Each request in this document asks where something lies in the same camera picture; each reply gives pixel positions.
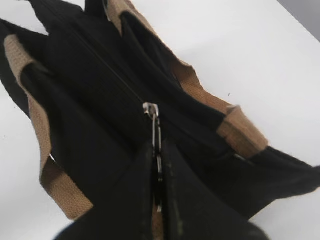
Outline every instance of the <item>metal zipper pull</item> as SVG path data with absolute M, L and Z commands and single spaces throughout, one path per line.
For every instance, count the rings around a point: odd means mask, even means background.
M 160 112 L 157 104 L 145 102 L 143 104 L 144 113 L 152 120 L 152 159 L 155 171 L 152 173 L 154 179 L 153 194 L 154 202 L 157 206 L 157 213 L 162 212 L 162 191 L 163 191 L 163 163 L 161 159 L 161 127 L 160 127 Z

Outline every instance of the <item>gray wall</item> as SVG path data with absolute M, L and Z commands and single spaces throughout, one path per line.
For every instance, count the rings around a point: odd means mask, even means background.
M 320 0 L 278 0 L 318 41 L 320 41 Z

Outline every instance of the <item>jute strap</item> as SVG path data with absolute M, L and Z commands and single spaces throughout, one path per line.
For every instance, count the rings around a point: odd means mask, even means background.
M 194 68 L 179 60 L 174 53 L 161 41 L 149 22 L 142 16 L 129 0 L 108 0 L 106 14 L 122 35 L 121 14 L 124 12 L 135 16 L 140 23 L 163 44 L 167 51 L 171 70 L 179 80 L 183 90 L 199 102 L 208 105 L 226 115 L 224 122 L 217 130 L 217 134 L 225 138 L 226 142 L 242 157 L 250 158 L 268 146 L 268 141 L 243 114 L 240 107 L 233 107 L 229 103 L 209 94 L 201 86 Z
M 71 178 L 51 159 L 52 146 L 47 113 L 21 83 L 23 69 L 36 61 L 25 51 L 16 35 L 6 37 L 4 48 L 17 83 L 28 97 L 30 118 L 40 145 L 41 185 L 69 219 L 76 219 L 93 205 Z

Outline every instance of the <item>zipper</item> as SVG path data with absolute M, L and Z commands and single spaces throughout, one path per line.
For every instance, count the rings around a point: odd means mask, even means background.
M 92 46 L 90 46 L 90 44 L 88 44 L 86 42 L 86 40 L 76 31 L 73 30 L 72 27 L 70 27 L 70 24 L 68 23 L 68 21 L 66 21 L 66 19 L 59 14 L 59 12 L 57 12 L 55 10 L 55 7 L 53 5 L 51 5 L 49 2 L 47 1 L 42 1 L 42 3 L 45 5 L 45 7 L 52 12 L 53 15 L 55 15 L 57 17 L 57 19 L 59 19 L 65 26 L 68 27 L 69 31 L 75 35 L 75 37 L 81 42 L 81 44 L 88 49 L 88 51 L 93 54 L 104 66 L 106 66 L 115 76 L 116 78 L 118 78 L 121 83 L 123 84 L 123 86 L 129 90 L 132 95 L 142 104 L 144 103 L 144 100 L 132 89 L 132 87 L 130 87 L 128 85 L 128 83 L 121 77 L 119 76 L 119 74 L 97 53 L 97 51 L 94 50 L 94 48 Z
M 164 172 L 161 157 L 161 126 L 160 111 L 157 104 L 145 102 L 143 104 L 144 114 L 152 120 L 152 174 L 153 197 L 157 207 L 156 212 L 163 211 L 163 190 L 164 190 Z

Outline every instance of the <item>white surface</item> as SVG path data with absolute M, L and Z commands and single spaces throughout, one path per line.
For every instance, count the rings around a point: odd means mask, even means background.
M 271 146 L 320 165 L 320 43 L 276 0 L 133 2 L 210 93 L 241 105 Z M 44 32 L 28 3 L 0 4 L 0 18 Z M 68 221 L 38 183 L 36 137 L 14 106 L 0 88 L 0 239 L 49 240 Z M 252 221 L 272 240 L 318 240 L 319 201 L 320 190 L 278 200 Z

